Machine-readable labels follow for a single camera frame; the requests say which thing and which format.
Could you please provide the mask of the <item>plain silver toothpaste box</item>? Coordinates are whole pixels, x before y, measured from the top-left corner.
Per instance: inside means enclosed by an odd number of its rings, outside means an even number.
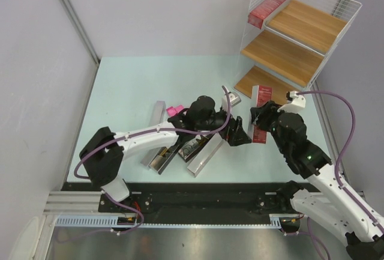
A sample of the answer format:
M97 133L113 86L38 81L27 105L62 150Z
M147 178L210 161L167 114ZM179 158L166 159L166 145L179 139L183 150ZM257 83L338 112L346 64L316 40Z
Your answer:
M193 177L197 177L206 164L212 159L214 154L220 149L224 140L216 133L208 141L208 143L200 150L200 152L192 159L187 169Z

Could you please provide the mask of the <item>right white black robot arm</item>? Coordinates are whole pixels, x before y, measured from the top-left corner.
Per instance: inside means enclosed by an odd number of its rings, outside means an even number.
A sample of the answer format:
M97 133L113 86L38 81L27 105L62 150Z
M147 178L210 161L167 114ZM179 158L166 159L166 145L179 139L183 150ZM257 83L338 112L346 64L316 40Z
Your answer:
M383 217L373 211L331 159L307 138L307 127L298 113L286 112L274 101L250 109L251 122L269 132L294 174L307 180L330 204L313 198L293 181L289 192L277 197L284 213L296 210L321 225L346 248L352 259L383 259Z

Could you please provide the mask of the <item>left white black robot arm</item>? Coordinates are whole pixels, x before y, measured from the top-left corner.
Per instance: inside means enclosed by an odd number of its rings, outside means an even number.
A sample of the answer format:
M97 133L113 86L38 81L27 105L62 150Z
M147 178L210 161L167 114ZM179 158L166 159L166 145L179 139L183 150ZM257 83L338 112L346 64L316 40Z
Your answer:
M141 151L183 145L198 135L220 135L231 147L251 143L243 129L242 118L231 114L230 96L225 95L220 110L205 95L167 120L133 132L114 133L109 127L97 130L79 154L84 178L112 198L121 212L133 204L130 189L119 176L121 163Z

